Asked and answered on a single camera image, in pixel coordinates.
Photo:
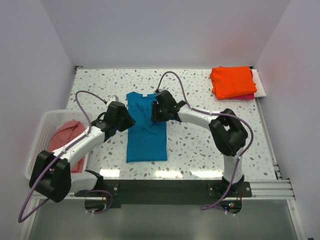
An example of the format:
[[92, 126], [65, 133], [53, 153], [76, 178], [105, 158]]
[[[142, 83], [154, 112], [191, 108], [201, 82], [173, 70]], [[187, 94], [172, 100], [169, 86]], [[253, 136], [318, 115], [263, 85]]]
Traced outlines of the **blue t shirt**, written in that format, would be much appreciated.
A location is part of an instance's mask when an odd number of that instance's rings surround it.
[[128, 112], [135, 120], [128, 129], [126, 162], [164, 162], [167, 154], [167, 123], [152, 121], [155, 94], [130, 92], [126, 95]]

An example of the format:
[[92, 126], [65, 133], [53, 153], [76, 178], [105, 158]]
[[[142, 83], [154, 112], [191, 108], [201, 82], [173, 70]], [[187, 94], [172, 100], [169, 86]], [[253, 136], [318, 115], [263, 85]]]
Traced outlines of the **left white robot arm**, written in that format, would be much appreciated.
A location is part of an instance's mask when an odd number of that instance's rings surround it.
[[72, 173], [76, 163], [92, 149], [113, 137], [116, 132], [123, 132], [135, 124], [126, 106], [118, 101], [111, 101], [103, 114], [89, 127], [68, 144], [52, 152], [43, 150], [35, 160], [29, 180], [32, 191], [59, 203], [69, 193], [87, 191], [92, 196], [99, 196], [105, 191], [103, 177], [92, 170]]

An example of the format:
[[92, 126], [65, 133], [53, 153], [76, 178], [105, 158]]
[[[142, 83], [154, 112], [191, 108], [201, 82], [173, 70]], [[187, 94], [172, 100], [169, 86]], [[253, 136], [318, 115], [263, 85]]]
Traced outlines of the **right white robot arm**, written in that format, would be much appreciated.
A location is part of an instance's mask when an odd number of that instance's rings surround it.
[[223, 192], [227, 196], [235, 196], [241, 190], [239, 182], [243, 178], [243, 172], [240, 155], [248, 138], [248, 132], [240, 118], [228, 108], [222, 112], [192, 108], [186, 101], [177, 102], [167, 90], [157, 90], [155, 101], [151, 105], [153, 122], [189, 123], [211, 132], [216, 148], [223, 155]]

